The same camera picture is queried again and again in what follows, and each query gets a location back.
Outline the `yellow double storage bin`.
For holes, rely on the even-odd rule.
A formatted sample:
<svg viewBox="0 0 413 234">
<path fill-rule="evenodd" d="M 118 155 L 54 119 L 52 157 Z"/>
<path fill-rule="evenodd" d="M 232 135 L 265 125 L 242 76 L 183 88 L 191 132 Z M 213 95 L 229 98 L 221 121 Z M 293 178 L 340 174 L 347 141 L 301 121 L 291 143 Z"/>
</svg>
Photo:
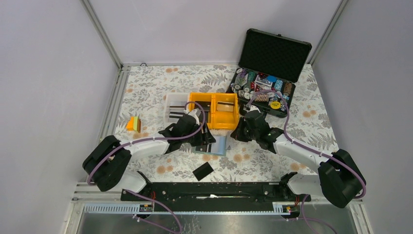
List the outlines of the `yellow double storage bin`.
<svg viewBox="0 0 413 234">
<path fill-rule="evenodd" d="M 190 93 L 188 100 L 199 103 L 210 129 L 234 130 L 240 118 L 238 96 L 234 93 Z"/>
</svg>

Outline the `black credit card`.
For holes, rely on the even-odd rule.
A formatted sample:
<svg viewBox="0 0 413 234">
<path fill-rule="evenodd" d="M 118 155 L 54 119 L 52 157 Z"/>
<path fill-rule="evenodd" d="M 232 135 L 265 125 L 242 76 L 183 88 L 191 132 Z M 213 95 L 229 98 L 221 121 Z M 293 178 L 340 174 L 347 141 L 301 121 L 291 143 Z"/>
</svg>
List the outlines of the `black credit card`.
<svg viewBox="0 0 413 234">
<path fill-rule="evenodd" d="M 198 181 L 201 181 L 213 171 L 214 169 L 212 168 L 212 166 L 208 162 L 205 162 L 204 164 L 196 168 L 192 173 Z"/>
</svg>

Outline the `white storage bin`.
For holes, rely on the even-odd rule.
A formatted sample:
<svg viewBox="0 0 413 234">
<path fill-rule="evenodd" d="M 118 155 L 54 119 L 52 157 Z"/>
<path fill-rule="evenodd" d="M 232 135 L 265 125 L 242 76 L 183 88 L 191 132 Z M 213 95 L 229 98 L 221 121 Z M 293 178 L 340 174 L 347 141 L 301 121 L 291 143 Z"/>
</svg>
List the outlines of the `white storage bin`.
<svg viewBox="0 0 413 234">
<path fill-rule="evenodd" d="M 164 105 L 164 126 L 177 123 L 185 114 L 185 105 L 189 101 L 189 93 L 167 93 Z"/>
</svg>

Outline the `dark grey credit card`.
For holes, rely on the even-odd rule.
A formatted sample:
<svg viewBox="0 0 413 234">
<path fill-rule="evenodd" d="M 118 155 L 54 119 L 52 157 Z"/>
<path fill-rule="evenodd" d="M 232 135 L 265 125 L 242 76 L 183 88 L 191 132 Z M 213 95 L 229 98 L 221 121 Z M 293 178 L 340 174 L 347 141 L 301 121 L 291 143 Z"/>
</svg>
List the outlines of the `dark grey credit card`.
<svg viewBox="0 0 413 234">
<path fill-rule="evenodd" d="M 196 152 L 208 153 L 208 146 L 196 146 L 196 147 L 194 148 L 194 150 L 195 150 Z"/>
</svg>

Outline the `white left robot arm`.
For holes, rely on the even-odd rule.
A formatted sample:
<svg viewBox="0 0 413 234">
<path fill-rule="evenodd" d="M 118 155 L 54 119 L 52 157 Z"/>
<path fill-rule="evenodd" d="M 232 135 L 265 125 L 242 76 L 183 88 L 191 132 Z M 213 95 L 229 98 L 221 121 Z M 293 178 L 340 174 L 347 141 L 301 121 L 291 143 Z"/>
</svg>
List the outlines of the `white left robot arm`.
<svg viewBox="0 0 413 234">
<path fill-rule="evenodd" d="M 150 185 L 141 173 L 127 170 L 129 162 L 139 157 L 172 153 L 185 143 L 192 147 L 215 143 L 205 117 L 200 109 L 194 109 L 151 137 L 129 142 L 113 135 L 105 137 L 82 164 L 88 174 L 87 183 L 97 186 L 101 192 L 132 191 L 137 199 L 146 200 L 151 194 Z"/>
</svg>

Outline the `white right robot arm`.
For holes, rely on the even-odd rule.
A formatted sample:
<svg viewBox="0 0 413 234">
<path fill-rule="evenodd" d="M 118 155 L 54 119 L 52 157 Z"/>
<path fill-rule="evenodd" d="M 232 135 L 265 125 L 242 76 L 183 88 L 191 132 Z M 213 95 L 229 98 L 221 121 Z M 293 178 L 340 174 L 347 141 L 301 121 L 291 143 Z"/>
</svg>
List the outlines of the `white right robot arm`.
<svg viewBox="0 0 413 234">
<path fill-rule="evenodd" d="M 344 208 L 366 193 L 366 181 L 347 151 L 326 153 L 296 140 L 285 129 L 270 127 L 255 107 L 240 118 L 230 136 L 240 142 L 255 141 L 262 149 L 289 157 L 314 172 L 286 175 L 287 182 L 279 188 L 284 200 L 291 201 L 297 195 L 323 196 L 334 206 Z"/>
</svg>

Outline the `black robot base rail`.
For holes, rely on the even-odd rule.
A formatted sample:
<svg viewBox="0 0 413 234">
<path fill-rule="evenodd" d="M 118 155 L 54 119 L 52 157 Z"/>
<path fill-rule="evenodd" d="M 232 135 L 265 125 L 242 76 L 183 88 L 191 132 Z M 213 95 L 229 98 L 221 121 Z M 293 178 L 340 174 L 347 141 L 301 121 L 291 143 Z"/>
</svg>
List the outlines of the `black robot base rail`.
<svg viewBox="0 0 413 234">
<path fill-rule="evenodd" d="M 142 196 L 165 204 L 173 212 L 272 212 L 274 202 L 311 201 L 294 194 L 285 182 L 150 182 L 133 195 L 122 191 L 121 201 L 143 201 Z"/>
</svg>

